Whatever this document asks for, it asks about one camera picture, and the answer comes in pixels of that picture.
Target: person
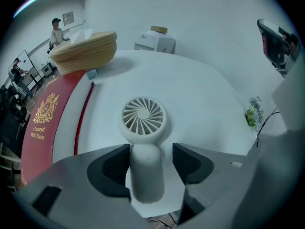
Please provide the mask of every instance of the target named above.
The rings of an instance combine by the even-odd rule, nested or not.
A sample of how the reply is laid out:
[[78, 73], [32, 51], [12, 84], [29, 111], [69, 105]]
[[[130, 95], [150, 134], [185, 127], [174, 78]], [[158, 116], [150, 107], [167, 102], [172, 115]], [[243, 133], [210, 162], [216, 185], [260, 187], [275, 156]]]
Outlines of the person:
[[35, 95], [35, 93], [32, 93], [29, 88], [26, 86], [26, 84], [24, 84], [22, 82], [22, 76], [21, 74], [23, 73], [27, 73], [25, 70], [21, 69], [18, 67], [18, 63], [20, 62], [19, 58], [16, 58], [14, 60], [13, 63], [13, 67], [10, 70], [10, 72], [13, 74], [14, 76], [14, 82], [17, 84], [17, 86], [19, 86], [22, 90], [24, 90], [24, 92], [29, 96], [29, 97], [33, 97]]
[[61, 28], [58, 28], [60, 21], [61, 20], [58, 18], [52, 20], [53, 30], [51, 32], [51, 44], [53, 45], [53, 47], [60, 45], [63, 41], [69, 40], [68, 38], [63, 37], [63, 32]]

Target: cap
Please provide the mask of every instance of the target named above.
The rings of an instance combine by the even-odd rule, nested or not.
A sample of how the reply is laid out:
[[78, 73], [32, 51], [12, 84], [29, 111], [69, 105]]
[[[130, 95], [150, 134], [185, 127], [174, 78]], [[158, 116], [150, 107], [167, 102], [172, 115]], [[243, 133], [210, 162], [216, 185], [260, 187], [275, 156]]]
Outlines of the cap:
[[60, 19], [55, 18], [55, 19], [52, 20], [52, 24], [54, 24], [54, 22], [60, 22], [60, 21], [61, 21]]

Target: whiteboard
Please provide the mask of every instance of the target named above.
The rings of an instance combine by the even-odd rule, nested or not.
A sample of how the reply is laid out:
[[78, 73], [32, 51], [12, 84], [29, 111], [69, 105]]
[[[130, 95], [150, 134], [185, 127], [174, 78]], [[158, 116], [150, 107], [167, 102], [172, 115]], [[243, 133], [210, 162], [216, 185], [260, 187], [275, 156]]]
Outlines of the whiteboard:
[[[31, 68], [33, 68], [33, 65], [27, 55], [27, 52], [24, 50], [19, 56], [16, 58], [19, 58], [20, 62], [18, 63], [18, 67], [25, 70], [25, 71], [30, 71]], [[9, 67], [9, 71], [12, 69], [13, 64], [14, 64], [15, 58], [12, 59], [12, 63]]]

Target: wall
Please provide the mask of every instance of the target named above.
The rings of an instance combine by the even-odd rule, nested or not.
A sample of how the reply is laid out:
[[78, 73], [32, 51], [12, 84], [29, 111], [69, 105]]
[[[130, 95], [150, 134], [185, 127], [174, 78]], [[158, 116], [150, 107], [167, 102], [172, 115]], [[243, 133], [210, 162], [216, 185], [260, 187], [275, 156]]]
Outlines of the wall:
[[274, 0], [84, 0], [85, 27], [116, 31], [118, 49], [133, 49], [136, 33], [151, 25], [168, 28], [176, 54], [213, 66], [248, 107], [260, 96], [267, 116], [272, 91], [283, 80], [263, 54], [256, 21], [294, 28]]
[[0, 50], [0, 85], [8, 78], [7, 68], [13, 60], [26, 50], [35, 67], [48, 61], [49, 38], [52, 30], [51, 21], [64, 13], [74, 12], [74, 23], [67, 26], [60, 22], [61, 29], [69, 37], [70, 30], [82, 28], [83, 5], [80, 0], [38, 0], [23, 10], [14, 19], [3, 39]]

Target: floor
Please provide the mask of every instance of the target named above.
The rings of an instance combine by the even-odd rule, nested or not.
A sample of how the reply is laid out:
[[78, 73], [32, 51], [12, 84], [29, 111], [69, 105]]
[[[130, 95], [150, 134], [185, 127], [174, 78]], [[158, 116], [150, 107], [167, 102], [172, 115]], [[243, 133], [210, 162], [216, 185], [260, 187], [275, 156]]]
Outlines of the floor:
[[[41, 87], [39, 87], [37, 89], [37, 86], [35, 86], [31, 91], [35, 92], [35, 96], [32, 97], [31, 99], [29, 99], [26, 104], [25, 107], [27, 109], [27, 111], [32, 114], [34, 106], [37, 102], [37, 100], [39, 99], [42, 91], [44, 90], [45, 86], [48, 84], [48, 82], [52, 81], [53, 79], [57, 78], [60, 76], [60, 73], [57, 69], [55, 69], [54, 73], [52, 75], [49, 75], [48, 77], [44, 78], [42, 81], [42, 85]], [[9, 149], [3, 147], [2, 150], [2, 154], [4, 155], [8, 155], [14, 158], [18, 158], [17, 156], [15, 156]], [[20, 163], [15, 163], [15, 162], [10, 162], [10, 161], [6, 161], [4, 163], [1, 163], [0, 165], [4, 165], [7, 167], [11, 167], [12, 165], [14, 165], [15, 169], [20, 169]], [[22, 183], [21, 183], [21, 177], [20, 175], [15, 175], [14, 177], [14, 186], [16, 187], [17, 191], [20, 190], [22, 188]], [[176, 213], [171, 213], [171, 216], [173, 218], [170, 217], [169, 214], [165, 214], [165, 215], [161, 215], [161, 216], [157, 216], [154, 217], [155, 219], [165, 223], [167, 226], [169, 226], [170, 228], [174, 229], [176, 228], [176, 224], [175, 222], [178, 221], [178, 218], [176, 216]], [[152, 219], [152, 218], [146, 218], [147, 222], [151, 225], [152, 228], [154, 229], [165, 229], [167, 228], [165, 225], [163, 225], [162, 223], [158, 222], [157, 220]]]

